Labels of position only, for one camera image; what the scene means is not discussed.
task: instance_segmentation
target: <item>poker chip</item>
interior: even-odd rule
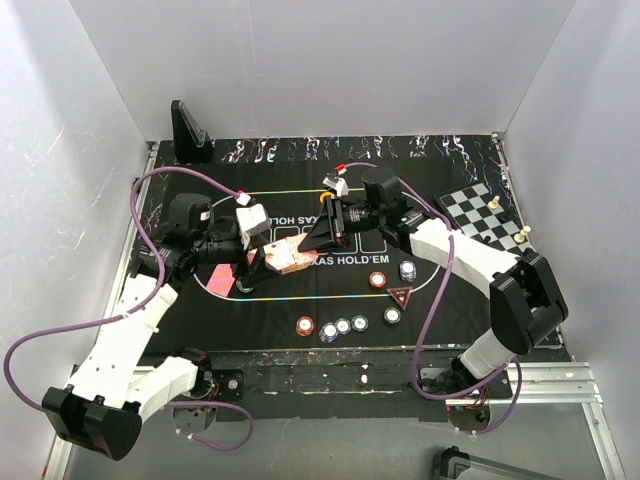
[[[338,330],[338,333],[342,335],[349,333],[351,331],[351,322],[346,318],[339,318],[336,321],[336,329]]]
[[[369,275],[369,285],[373,288],[382,288],[385,283],[387,283],[387,278],[384,276],[384,273],[373,272]]]
[[[369,320],[364,315],[356,315],[351,319],[351,328],[356,332],[364,332],[369,328]]]
[[[389,307],[384,311],[384,321],[389,325],[395,325],[400,321],[400,310],[394,307]]]
[[[413,282],[416,279],[418,270],[413,262],[402,262],[400,264],[400,278],[405,282]]]
[[[333,323],[325,323],[318,334],[320,341],[323,343],[331,343],[338,338],[338,329]]]
[[[301,337],[308,337],[313,333],[313,320],[310,317],[300,317],[296,322],[296,333]]]

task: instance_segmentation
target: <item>stack of poker chips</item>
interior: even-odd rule
[[[325,323],[320,329],[320,341],[323,343],[331,343],[338,338],[338,329],[333,323]]]
[[[417,275],[416,265],[413,262],[402,262],[400,264],[400,278],[405,282],[412,283]]]
[[[308,337],[313,332],[313,320],[310,317],[300,317],[296,323],[296,333],[301,337]]]

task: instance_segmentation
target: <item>checkered board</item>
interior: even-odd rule
[[[436,196],[436,202],[454,227],[462,230],[467,237],[516,255],[521,255],[527,248],[533,248],[528,240],[518,244],[513,239],[520,231],[519,219],[514,210],[505,211],[503,205],[498,205],[495,209],[488,207],[494,196],[484,183],[476,183],[462,190]]]

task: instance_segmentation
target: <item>black bracket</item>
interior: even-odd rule
[[[171,102],[173,148],[181,165],[209,163],[213,159],[213,143],[207,131],[196,123],[182,100]]]
[[[42,399],[44,413],[60,438],[113,459],[129,453],[140,435],[142,418],[138,403],[125,403],[122,409],[72,393],[72,387],[49,388]]]
[[[526,355],[569,315],[547,259],[528,250],[489,286],[491,329],[506,348]]]
[[[214,369],[213,381],[218,386],[216,401],[237,402],[244,395],[244,373],[239,369]]]

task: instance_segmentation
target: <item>white enclosure wall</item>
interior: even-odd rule
[[[71,0],[147,139],[503,131],[574,0]]]
[[[146,144],[67,0],[0,2],[0,353],[33,330],[100,318]],[[13,372],[40,401],[96,331],[38,339]],[[0,382],[0,478],[39,478],[47,418]]]
[[[569,304],[628,478],[640,478],[640,5],[578,0],[506,136],[535,245]]]

